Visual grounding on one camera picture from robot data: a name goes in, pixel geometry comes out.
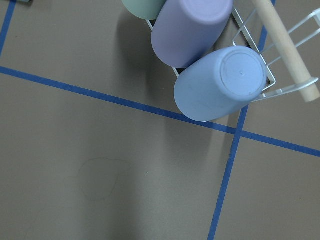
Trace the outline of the green plastic cup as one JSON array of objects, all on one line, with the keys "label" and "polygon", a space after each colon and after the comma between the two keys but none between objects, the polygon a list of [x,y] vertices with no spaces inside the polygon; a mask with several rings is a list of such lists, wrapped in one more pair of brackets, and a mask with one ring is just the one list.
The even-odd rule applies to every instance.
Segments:
[{"label": "green plastic cup", "polygon": [[166,0],[122,0],[122,3],[134,16],[144,20],[155,20]]}]

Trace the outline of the purple plastic cup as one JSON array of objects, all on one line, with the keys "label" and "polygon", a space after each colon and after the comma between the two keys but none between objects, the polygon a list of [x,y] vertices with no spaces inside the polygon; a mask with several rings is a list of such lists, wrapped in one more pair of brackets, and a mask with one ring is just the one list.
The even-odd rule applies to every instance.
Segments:
[{"label": "purple plastic cup", "polygon": [[221,36],[233,5],[232,0],[166,1],[151,33],[154,53],[170,67],[189,67]]}]

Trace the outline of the blue plastic cup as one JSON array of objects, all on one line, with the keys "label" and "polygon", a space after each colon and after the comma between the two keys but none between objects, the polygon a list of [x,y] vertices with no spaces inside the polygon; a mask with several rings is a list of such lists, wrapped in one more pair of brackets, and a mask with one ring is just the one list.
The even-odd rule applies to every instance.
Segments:
[{"label": "blue plastic cup", "polygon": [[174,100],[189,119],[209,122],[255,100],[267,82],[265,64],[245,46],[231,46],[201,58],[177,78]]}]

